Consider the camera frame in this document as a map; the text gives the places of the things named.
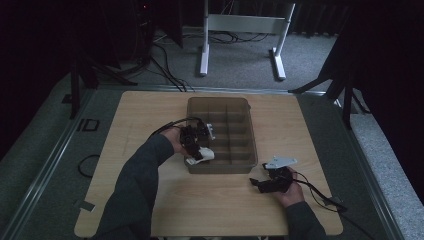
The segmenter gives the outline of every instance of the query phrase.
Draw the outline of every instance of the person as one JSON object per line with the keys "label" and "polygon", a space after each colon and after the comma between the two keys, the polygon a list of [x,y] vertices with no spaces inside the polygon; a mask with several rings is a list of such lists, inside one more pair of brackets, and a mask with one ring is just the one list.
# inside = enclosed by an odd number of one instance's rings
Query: person
{"label": "person", "polygon": [[[297,179],[297,173],[292,168],[289,167],[289,169],[293,174],[293,179]],[[272,194],[285,208],[290,240],[327,239],[323,226],[308,203],[305,202],[299,183],[290,184],[285,193],[273,192]]]}
{"label": "person", "polygon": [[[92,239],[150,239],[158,168],[175,153],[187,156],[179,136],[179,127],[152,135],[124,164]],[[290,240],[325,238],[325,231],[305,202],[299,184],[293,183],[286,193],[274,195],[286,208]]]}

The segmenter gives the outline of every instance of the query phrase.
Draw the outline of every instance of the human hand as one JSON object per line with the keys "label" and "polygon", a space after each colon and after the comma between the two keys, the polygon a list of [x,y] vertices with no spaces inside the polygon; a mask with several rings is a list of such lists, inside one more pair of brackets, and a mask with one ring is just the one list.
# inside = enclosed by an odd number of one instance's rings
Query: human hand
{"label": "human hand", "polygon": [[181,125],[165,129],[160,132],[160,134],[164,135],[171,142],[172,147],[174,148],[174,153],[181,153],[182,155],[187,156],[187,151],[180,143],[180,127]]}
{"label": "human hand", "polygon": [[[293,174],[293,179],[297,179],[297,173],[290,167],[288,167],[290,172]],[[277,200],[283,205],[283,207],[287,208],[290,205],[293,205],[298,202],[305,201],[305,198],[303,196],[302,187],[299,185],[299,183],[294,182],[290,184],[289,189],[287,192],[274,192],[272,193]]]}

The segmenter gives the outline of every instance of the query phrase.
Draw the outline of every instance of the wooden table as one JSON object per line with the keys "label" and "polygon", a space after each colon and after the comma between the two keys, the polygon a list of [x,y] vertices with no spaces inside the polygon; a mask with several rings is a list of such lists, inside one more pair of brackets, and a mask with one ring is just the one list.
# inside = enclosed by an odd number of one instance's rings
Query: wooden table
{"label": "wooden table", "polygon": [[[125,92],[101,153],[75,234],[95,234],[104,206],[124,163],[160,126],[186,117],[190,97],[244,97],[251,106],[258,165],[249,174],[190,174],[179,154],[159,168],[159,190],[152,219],[153,236],[287,235],[284,209],[270,194],[259,193],[249,178],[268,179],[261,164],[274,155],[298,160],[293,168],[331,196],[308,128],[295,96],[272,94]],[[325,210],[303,187],[328,235],[343,231],[337,213]]]}

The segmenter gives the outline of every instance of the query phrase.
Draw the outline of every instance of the plastic organizer box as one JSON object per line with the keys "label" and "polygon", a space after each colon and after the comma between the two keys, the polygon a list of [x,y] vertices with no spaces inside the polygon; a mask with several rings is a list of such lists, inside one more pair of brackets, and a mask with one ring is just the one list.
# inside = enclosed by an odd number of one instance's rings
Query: plastic organizer box
{"label": "plastic organizer box", "polygon": [[[246,174],[258,163],[250,106],[244,98],[192,97],[188,100],[188,117],[198,117],[212,124],[215,139],[199,140],[210,148],[215,159],[190,165],[193,174]],[[196,127],[197,121],[187,124]]]}

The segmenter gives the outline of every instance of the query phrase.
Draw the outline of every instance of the white metal frame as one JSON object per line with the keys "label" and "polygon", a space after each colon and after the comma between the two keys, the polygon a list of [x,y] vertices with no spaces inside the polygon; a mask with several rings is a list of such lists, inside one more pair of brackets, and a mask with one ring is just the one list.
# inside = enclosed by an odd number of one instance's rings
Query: white metal frame
{"label": "white metal frame", "polygon": [[272,53],[278,73],[278,78],[280,80],[286,79],[286,73],[284,72],[283,61],[281,58],[281,50],[283,49],[287,30],[289,29],[290,20],[293,15],[293,10],[295,7],[294,3],[289,5],[290,7],[287,10],[285,18],[273,18],[209,14],[209,0],[204,1],[204,42],[200,64],[201,76],[206,76],[208,74],[209,31],[229,31],[279,34],[280,38],[278,40],[277,47],[272,49]]}

